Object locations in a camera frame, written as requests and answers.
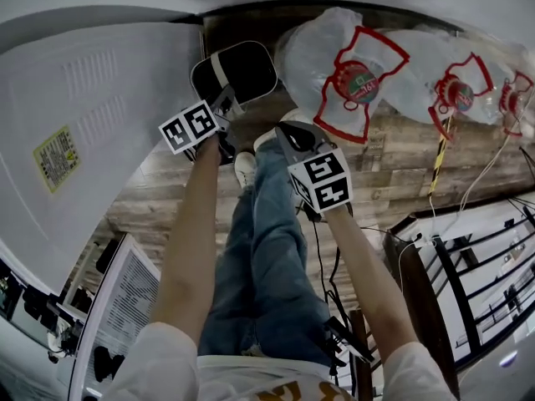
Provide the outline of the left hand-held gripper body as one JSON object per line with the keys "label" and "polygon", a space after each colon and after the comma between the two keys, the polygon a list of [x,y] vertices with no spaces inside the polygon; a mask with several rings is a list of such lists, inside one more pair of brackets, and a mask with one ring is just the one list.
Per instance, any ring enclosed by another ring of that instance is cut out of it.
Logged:
{"label": "left hand-held gripper body", "polygon": [[237,142],[231,133],[230,110],[211,110],[205,99],[182,110],[159,126],[173,155],[184,154],[194,163],[201,144],[215,135],[218,138],[221,164],[231,164],[237,153]]}

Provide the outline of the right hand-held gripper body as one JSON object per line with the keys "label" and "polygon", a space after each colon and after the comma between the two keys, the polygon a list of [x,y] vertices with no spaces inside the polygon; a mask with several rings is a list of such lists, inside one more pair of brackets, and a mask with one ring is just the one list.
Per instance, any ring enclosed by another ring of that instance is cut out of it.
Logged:
{"label": "right hand-held gripper body", "polygon": [[343,151],[314,124],[282,121],[276,136],[288,164],[293,188],[311,222],[353,200],[350,170]]}

